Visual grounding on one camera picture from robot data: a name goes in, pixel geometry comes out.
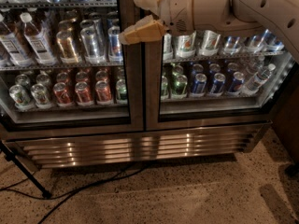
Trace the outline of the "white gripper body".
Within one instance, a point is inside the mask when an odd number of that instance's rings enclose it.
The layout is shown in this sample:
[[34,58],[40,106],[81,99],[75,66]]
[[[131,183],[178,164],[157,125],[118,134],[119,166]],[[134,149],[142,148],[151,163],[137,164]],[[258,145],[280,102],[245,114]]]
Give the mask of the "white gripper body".
[[190,35],[194,31],[192,0],[162,0],[159,17],[171,35]]

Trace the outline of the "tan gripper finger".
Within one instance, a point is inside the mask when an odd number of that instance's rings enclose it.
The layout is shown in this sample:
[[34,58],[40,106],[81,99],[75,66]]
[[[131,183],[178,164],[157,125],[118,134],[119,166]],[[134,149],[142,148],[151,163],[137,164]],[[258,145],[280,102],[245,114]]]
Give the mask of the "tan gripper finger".
[[133,0],[137,7],[150,11],[155,15],[159,14],[159,5],[162,0]]
[[123,45],[133,45],[141,42],[159,41],[164,35],[164,22],[155,20],[152,15],[148,15],[121,32],[119,40]]

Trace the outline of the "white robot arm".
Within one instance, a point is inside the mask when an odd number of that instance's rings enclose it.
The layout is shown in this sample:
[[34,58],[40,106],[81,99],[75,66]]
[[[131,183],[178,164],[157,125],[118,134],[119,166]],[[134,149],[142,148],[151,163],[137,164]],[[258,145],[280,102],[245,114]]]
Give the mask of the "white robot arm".
[[299,62],[299,0],[133,0],[151,14],[120,33],[131,45],[171,35],[210,30],[223,36],[250,37],[267,29]]

